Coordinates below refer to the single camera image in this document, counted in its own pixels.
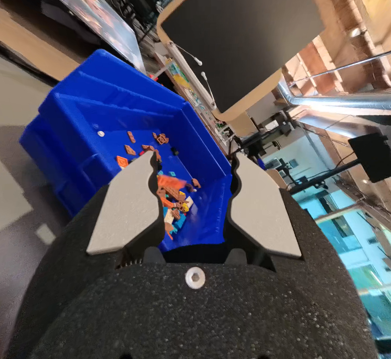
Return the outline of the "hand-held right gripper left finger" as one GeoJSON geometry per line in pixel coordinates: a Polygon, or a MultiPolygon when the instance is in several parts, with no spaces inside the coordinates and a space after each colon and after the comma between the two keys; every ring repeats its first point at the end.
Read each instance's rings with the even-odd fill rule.
{"type": "Polygon", "coordinates": [[[156,153],[148,151],[110,181],[86,249],[88,255],[116,252],[159,221],[156,164],[156,153]]]}

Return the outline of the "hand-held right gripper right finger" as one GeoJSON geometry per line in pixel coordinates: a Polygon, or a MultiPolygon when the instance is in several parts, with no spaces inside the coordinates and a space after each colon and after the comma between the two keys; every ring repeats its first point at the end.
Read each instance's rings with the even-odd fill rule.
{"type": "Polygon", "coordinates": [[[301,249],[282,199],[282,189],[243,153],[233,156],[232,172],[225,241],[249,252],[262,250],[300,259],[301,249]]]}

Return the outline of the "orange toy brick plate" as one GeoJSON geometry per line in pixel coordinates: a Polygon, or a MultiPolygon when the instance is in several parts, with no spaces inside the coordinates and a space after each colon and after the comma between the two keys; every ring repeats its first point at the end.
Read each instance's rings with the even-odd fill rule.
{"type": "Polygon", "coordinates": [[[173,176],[167,175],[158,175],[158,186],[163,188],[172,188],[175,190],[180,190],[185,188],[187,182],[185,180],[178,179],[173,176]]]}

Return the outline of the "blue plastic bin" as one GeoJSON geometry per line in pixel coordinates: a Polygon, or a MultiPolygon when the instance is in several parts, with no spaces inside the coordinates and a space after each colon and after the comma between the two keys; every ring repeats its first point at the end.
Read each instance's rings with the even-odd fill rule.
{"type": "Polygon", "coordinates": [[[20,138],[71,217],[136,159],[142,145],[159,151],[162,172],[201,188],[162,251],[219,244],[232,193],[231,165],[190,103],[105,50],[58,83],[20,138]]]}

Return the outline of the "pile of loose toy bricks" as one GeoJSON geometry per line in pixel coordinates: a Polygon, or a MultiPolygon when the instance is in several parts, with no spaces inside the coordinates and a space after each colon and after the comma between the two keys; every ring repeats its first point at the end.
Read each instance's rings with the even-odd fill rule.
{"type": "MultiPolygon", "coordinates": [[[[178,159],[174,159],[173,153],[170,151],[171,145],[167,141],[168,137],[161,135],[159,128],[154,127],[151,131],[148,129],[129,130],[123,132],[121,138],[121,141],[127,141],[124,142],[121,150],[121,153],[125,153],[125,155],[116,156],[116,163],[120,169],[119,172],[148,151],[156,153],[156,176],[172,176],[169,172],[161,172],[159,169],[161,164],[169,164],[169,166],[174,164],[175,167],[178,166],[180,169],[184,169],[184,166],[179,164],[178,159]]],[[[159,187],[157,184],[155,190],[156,195],[160,199],[161,218],[159,218],[159,221],[154,223],[151,228],[146,229],[139,239],[134,240],[130,245],[126,246],[134,246],[136,248],[141,248],[142,244],[145,247],[158,246],[163,241],[166,234],[170,237],[170,231],[174,229],[172,224],[173,221],[178,221],[183,213],[188,211],[188,204],[192,204],[189,197],[186,196],[184,191],[185,188],[175,190],[172,188],[159,187]]]]}

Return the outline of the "black stand bar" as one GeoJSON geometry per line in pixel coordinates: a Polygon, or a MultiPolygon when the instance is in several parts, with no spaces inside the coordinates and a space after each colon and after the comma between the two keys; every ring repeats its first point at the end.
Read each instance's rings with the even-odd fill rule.
{"type": "Polygon", "coordinates": [[[345,172],[354,166],[360,165],[372,183],[383,181],[391,176],[391,151],[387,143],[387,136],[374,132],[363,136],[350,138],[349,146],[356,159],[347,164],[338,163],[333,169],[321,172],[303,182],[292,181],[294,185],[289,189],[291,195],[311,187],[320,188],[325,180],[345,172]]]}

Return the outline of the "black plywood-edged panel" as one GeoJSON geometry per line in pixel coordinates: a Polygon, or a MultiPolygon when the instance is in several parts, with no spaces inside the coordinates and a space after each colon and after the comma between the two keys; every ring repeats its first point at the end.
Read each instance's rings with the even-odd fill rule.
{"type": "Polygon", "coordinates": [[[156,28],[213,115],[230,122],[276,88],[324,25],[314,0],[173,0],[156,28]]]}

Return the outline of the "open printed cardboard box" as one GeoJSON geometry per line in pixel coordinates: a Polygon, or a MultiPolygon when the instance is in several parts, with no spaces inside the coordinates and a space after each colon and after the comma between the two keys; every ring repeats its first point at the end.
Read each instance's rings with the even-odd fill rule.
{"type": "Polygon", "coordinates": [[[106,0],[1,0],[1,51],[61,80],[104,49],[146,74],[134,30],[106,0]]]}

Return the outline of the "silver air duct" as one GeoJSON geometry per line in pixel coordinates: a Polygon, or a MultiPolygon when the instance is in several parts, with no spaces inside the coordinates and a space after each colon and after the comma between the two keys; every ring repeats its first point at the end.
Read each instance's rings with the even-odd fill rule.
{"type": "Polygon", "coordinates": [[[353,116],[390,116],[390,92],[337,94],[331,96],[295,96],[284,78],[277,84],[282,97],[291,105],[307,107],[319,112],[353,116]]]}

